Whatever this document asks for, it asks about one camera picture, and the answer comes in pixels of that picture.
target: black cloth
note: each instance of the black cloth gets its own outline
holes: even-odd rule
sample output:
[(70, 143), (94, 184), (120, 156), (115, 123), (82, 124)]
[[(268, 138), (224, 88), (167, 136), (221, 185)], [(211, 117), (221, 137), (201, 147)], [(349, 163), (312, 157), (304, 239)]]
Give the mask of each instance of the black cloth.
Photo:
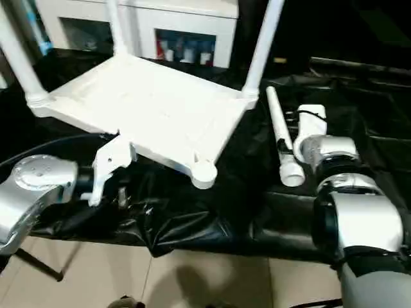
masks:
[[(44, 86), (52, 90), (104, 59), (92, 53), (54, 51), (36, 70)], [(230, 71), (168, 65), (241, 87), (242, 80)], [(355, 140), (376, 181), (400, 210), (409, 243), (411, 93), (365, 81), (305, 75), (263, 82), (256, 109), (245, 113), (218, 160), (218, 178), (211, 189), (198, 190), (186, 175), (139, 157), (127, 170), (128, 176), (121, 178), (130, 196), (129, 208), (119, 209), (116, 181), (111, 181), (99, 207), (88, 207), (83, 201), (52, 205), (43, 212), (32, 235), (147, 246), (154, 256), (179, 248), (328, 262), (311, 239), (316, 186), (310, 170), (306, 168), (306, 183), (295, 189), (285, 188), (279, 180), (263, 90), (267, 85), (276, 86), (284, 111), (295, 111), (303, 103), (326, 107), (329, 133)], [(81, 133), (55, 119), (33, 117), (17, 85), (0, 94), (0, 103), (6, 111), (0, 114), (2, 160), (41, 142)], [(290, 122), (290, 131), (297, 133), (297, 121)], [(42, 152), (89, 165), (106, 141), (103, 137), (73, 139)], [(11, 167), (0, 168), (0, 180), (8, 176)]]

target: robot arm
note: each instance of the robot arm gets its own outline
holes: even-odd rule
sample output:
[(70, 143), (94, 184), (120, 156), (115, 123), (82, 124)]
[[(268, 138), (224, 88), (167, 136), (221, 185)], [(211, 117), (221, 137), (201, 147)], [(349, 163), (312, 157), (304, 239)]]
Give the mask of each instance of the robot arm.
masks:
[(34, 155), (17, 163), (0, 185), (0, 255), (17, 251), (40, 213), (72, 198), (78, 177), (75, 162)]
[[(310, 106), (300, 108), (318, 114), (318, 106)], [(399, 258), (403, 224), (397, 208), (360, 162), (352, 139), (325, 135), (319, 126), (324, 120), (313, 114), (301, 117), (294, 153), (311, 166), (318, 183), (313, 240), (339, 260), (344, 307), (410, 307), (411, 276)]]
[(92, 168), (49, 155), (20, 160), (0, 184), (0, 255), (17, 251), (46, 207), (73, 197), (99, 205), (112, 173), (135, 159), (135, 149), (119, 135), (97, 151)]

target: white pipe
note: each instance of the white pipe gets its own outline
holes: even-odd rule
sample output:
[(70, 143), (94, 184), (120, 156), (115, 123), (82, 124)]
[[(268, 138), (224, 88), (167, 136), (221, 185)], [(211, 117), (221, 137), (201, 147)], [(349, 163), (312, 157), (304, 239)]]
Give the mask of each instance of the white pipe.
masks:
[[(277, 147), (277, 143), (280, 139), (284, 139), (286, 147), (289, 150), (292, 150), (293, 145), (290, 133), (288, 132), (288, 127), (278, 101), (277, 93), (273, 87), (268, 87), (266, 92), (272, 126), (274, 128), (275, 146)], [(298, 163), (296, 163), (294, 156), (292, 154), (281, 153), (280, 151), (278, 151), (278, 156), (280, 159), (279, 173), (281, 182), (288, 187), (297, 187), (303, 184), (305, 181), (304, 170)]]
[(111, 35), (114, 42), (114, 54), (128, 53), (123, 30), (121, 29), (119, 4), (117, 0), (107, 0), (107, 9), (109, 10)]
[(263, 25), (261, 26), (259, 37), (254, 50), (254, 56), (250, 65), (247, 81), (244, 84), (242, 93), (243, 96), (254, 98), (256, 101), (259, 95), (259, 84), (263, 77), (265, 64), (274, 34), (277, 29), (278, 21), (280, 20), (281, 10), (283, 9), (284, 0), (270, 0), (265, 11)]
[(37, 75), (31, 67), (17, 35), (0, 1), (0, 47), (19, 80), (26, 95), (26, 100), (32, 107), (48, 99), (48, 93), (43, 89)]

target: white cabinet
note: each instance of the white cabinet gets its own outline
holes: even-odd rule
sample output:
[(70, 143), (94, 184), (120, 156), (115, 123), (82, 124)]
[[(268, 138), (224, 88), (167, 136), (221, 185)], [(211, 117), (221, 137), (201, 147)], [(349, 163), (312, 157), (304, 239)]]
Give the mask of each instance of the white cabinet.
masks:
[[(196, 48), (199, 58), (205, 52), (200, 47), (202, 44), (210, 49), (214, 66), (229, 66), (238, 18), (237, 0), (119, 0), (119, 3), (127, 46), (136, 56), (158, 58), (160, 45), (164, 47), (165, 41), (159, 37), (160, 33), (172, 37), (169, 49), (171, 44), (173, 49), (175, 45), (186, 48), (188, 44), (191, 49)], [(104, 0), (36, 0), (36, 4), (57, 48), (82, 49), (71, 42), (73, 34), (65, 27), (68, 19), (109, 21)], [(173, 58), (179, 61), (183, 57), (175, 52)]]

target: tile floor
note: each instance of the tile floor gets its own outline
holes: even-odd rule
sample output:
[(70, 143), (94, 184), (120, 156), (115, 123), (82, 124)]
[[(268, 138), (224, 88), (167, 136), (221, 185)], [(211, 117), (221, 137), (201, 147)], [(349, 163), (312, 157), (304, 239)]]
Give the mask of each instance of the tile floor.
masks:
[(1, 308), (104, 308), (124, 294), (147, 308), (287, 308), (340, 296), (327, 266), (308, 262), (28, 238), (24, 249), (56, 269), (62, 282), (12, 258), (0, 276)]

